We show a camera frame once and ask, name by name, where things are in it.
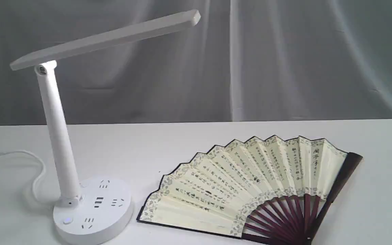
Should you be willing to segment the white desk lamp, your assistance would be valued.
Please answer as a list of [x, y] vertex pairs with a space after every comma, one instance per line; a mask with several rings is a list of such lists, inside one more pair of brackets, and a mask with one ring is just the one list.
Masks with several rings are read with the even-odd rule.
[[67, 124], [56, 84], [58, 60], [196, 26], [201, 15], [190, 10], [92, 35], [29, 53], [10, 67], [34, 67], [59, 180], [60, 197], [53, 205], [56, 231], [72, 245], [98, 245], [118, 236], [133, 213], [126, 183], [112, 177], [79, 181]]

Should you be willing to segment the white backdrop curtain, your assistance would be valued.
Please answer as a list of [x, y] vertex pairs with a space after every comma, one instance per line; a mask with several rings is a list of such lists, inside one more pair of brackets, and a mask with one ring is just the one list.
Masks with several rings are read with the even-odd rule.
[[33, 51], [197, 9], [58, 61], [68, 124], [392, 118], [392, 0], [0, 0], [0, 125], [42, 125]]

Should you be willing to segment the folding paper fan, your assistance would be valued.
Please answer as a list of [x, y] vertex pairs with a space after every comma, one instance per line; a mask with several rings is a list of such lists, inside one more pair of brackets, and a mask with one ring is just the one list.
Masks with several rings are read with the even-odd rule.
[[326, 138], [233, 140], [163, 175], [136, 219], [266, 245], [311, 245], [362, 160]]

